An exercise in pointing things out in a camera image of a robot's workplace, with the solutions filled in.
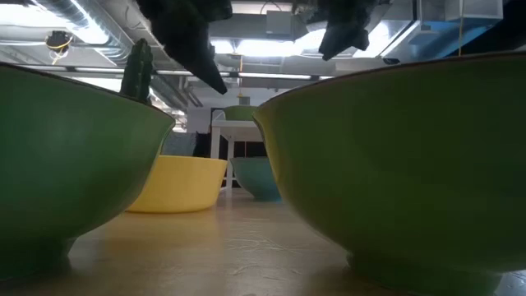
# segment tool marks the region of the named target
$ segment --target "yellow bowl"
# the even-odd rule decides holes
[[[127,211],[183,213],[209,208],[217,201],[226,167],[225,160],[161,155]]]

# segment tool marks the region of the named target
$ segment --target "ceiling pipe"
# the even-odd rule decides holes
[[[67,28],[79,39],[93,47],[117,67],[125,67],[132,50],[133,41],[122,27],[92,0],[30,0],[41,9],[67,21]],[[103,44],[92,44],[92,39],[104,39]],[[161,76],[153,76],[151,87],[165,99],[172,108],[186,108],[188,102],[170,94],[173,87]]]

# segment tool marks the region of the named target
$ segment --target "green bowl in background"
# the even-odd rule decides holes
[[[252,121],[252,115],[256,111],[256,106],[230,106],[223,109],[226,120]]]
[[[280,201],[269,159],[266,157],[233,158],[236,180],[256,201]]]
[[[79,81],[0,63],[0,280],[50,267],[141,193],[173,120]]]
[[[526,269],[525,69],[526,53],[389,67],[291,90],[254,119],[283,198],[359,275],[487,296]]]

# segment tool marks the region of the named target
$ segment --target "green bowl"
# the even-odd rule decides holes
[[[239,185],[250,192],[256,201],[281,200],[268,158],[234,158],[230,161]]]
[[[230,106],[223,109],[226,120],[252,121],[252,115],[256,111],[255,106]]]
[[[389,67],[289,91],[254,118],[282,197],[359,275],[492,295],[526,269],[524,69],[526,53]]]
[[[173,120],[78,81],[0,63],[0,280],[59,262],[139,196]]]

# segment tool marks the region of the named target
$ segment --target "cactus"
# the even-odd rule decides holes
[[[140,39],[131,49],[124,77],[121,84],[121,95],[126,95],[143,104],[151,104],[149,100],[151,73],[154,56],[151,47],[145,39]]]

